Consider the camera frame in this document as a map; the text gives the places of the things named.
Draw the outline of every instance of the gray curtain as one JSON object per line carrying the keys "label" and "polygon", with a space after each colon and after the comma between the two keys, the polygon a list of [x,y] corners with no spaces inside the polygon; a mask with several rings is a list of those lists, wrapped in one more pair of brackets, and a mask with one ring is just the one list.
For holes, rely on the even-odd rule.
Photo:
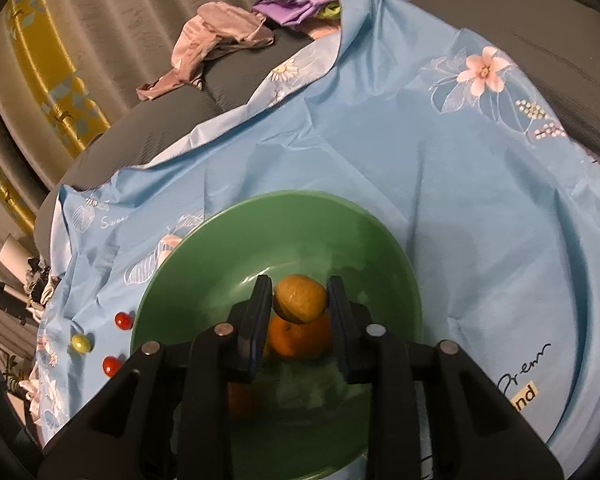
{"label": "gray curtain", "polygon": [[[212,0],[46,0],[92,97],[115,122],[138,102],[135,88],[170,69],[182,25]],[[253,0],[221,0],[249,8]]]}
{"label": "gray curtain", "polygon": [[[9,22],[9,13],[4,10],[0,14],[0,167],[11,176],[28,166],[42,180],[44,191],[31,177],[10,178],[16,188],[16,183],[29,184],[20,186],[18,191],[37,214],[46,192],[62,178],[73,159],[41,112],[22,75],[11,46]],[[7,152],[2,144],[12,144],[20,157]]]}

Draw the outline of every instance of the metal screw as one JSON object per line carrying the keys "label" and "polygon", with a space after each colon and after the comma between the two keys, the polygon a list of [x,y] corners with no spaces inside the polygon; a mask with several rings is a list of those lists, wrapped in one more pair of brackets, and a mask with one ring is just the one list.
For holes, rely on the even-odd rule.
{"label": "metal screw", "polygon": [[142,345],[142,353],[144,355],[153,355],[160,349],[160,343],[157,341],[147,341]]}
{"label": "metal screw", "polygon": [[373,337],[382,337],[386,334],[386,328],[378,323],[372,323],[366,326],[366,333]]}
{"label": "metal screw", "polygon": [[219,336],[231,335],[234,332],[234,326],[231,323],[218,323],[214,327],[214,332]]}
{"label": "metal screw", "polygon": [[458,353],[459,347],[457,343],[445,339],[440,342],[440,349],[447,355],[455,355]]}

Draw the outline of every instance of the green bowl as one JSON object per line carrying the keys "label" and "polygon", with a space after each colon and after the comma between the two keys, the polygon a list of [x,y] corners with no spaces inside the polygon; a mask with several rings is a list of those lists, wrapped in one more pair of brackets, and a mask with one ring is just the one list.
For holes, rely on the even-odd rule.
{"label": "green bowl", "polygon": [[[371,214],[336,196],[283,191],[241,202],[204,222],[167,257],[142,298],[132,350],[175,344],[226,320],[256,277],[344,280],[374,322],[419,340],[420,300],[411,266]],[[265,364],[254,382],[264,406],[232,427],[237,480],[320,479],[366,448],[367,386],[348,385],[335,358]]]}

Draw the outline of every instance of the pink cloth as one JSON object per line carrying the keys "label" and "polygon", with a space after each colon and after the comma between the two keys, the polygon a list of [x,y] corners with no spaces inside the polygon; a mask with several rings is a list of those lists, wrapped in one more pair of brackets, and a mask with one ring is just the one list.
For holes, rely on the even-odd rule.
{"label": "pink cloth", "polygon": [[342,30],[340,20],[318,20],[309,18],[298,25],[297,29],[304,32],[312,40],[317,40],[323,36],[328,36],[334,32]]}
{"label": "pink cloth", "polygon": [[155,99],[184,84],[202,88],[202,62],[235,50],[259,48],[273,43],[265,17],[224,2],[209,2],[185,23],[173,47],[173,69],[152,84],[136,89],[141,101]]}

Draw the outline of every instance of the blue fabric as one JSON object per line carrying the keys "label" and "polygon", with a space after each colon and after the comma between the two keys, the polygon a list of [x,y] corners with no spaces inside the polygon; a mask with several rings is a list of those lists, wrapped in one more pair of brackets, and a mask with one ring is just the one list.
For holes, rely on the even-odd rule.
{"label": "blue fabric", "polygon": [[[325,76],[292,88],[304,74],[292,59],[228,132],[239,113],[195,129],[187,142],[206,144],[175,158],[93,192],[61,189],[52,267],[64,279],[38,353],[46,440],[106,382],[103,357],[128,354],[113,316],[138,306],[165,235],[279,189],[323,190],[377,216],[413,264],[425,341],[457,341],[509,398],[533,381],[522,415],[567,476],[599,439],[599,165],[480,36],[406,0],[340,1]],[[322,40],[315,59],[336,52]],[[500,67],[487,84],[483,62]],[[94,338],[90,354],[67,349],[75,332]],[[337,478],[358,480],[360,464]]]}

